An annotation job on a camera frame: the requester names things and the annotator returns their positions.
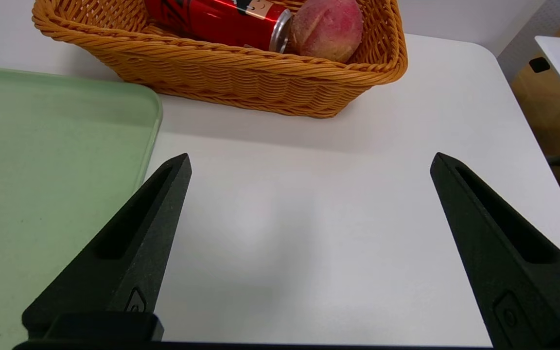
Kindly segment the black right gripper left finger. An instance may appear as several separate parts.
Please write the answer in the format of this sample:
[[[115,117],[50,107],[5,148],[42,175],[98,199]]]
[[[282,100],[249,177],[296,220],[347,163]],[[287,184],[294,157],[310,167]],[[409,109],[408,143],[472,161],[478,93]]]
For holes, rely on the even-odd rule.
[[[28,335],[66,314],[152,313],[192,173],[188,154],[164,162],[25,309]]]

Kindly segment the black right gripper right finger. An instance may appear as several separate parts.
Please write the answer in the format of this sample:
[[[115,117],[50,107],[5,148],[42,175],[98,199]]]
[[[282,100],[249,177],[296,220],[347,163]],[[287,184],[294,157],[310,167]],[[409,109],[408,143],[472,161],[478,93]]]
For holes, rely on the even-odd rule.
[[[458,159],[430,174],[494,347],[560,348],[560,249]]]

